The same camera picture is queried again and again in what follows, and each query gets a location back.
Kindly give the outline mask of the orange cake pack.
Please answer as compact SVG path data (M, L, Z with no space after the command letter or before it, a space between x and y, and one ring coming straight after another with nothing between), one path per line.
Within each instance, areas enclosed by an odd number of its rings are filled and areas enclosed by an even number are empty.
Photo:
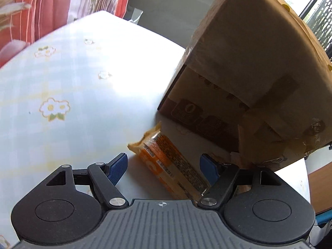
M161 122L128 144L175 200L200 200L211 185L161 132Z

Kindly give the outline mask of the brown cardboard box with liner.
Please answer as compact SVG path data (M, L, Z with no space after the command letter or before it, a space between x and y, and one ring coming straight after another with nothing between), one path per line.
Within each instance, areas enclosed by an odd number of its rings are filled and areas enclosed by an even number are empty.
M278 170L331 142L331 62L284 0L214 0L158 110Z

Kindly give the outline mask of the white trash bin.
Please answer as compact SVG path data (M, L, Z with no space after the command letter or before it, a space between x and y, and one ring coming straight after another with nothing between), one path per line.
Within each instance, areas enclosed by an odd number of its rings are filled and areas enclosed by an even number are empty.
M130 23L138 24L143 11L135 7L128 6L126 13L124 15L124 20L129 21Z

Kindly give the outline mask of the red printed curtain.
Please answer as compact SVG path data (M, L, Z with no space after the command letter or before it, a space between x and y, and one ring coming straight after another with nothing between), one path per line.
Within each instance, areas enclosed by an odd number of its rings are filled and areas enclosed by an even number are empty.
M129 0L1 0L1 65L54 30L98 11L124 17Z

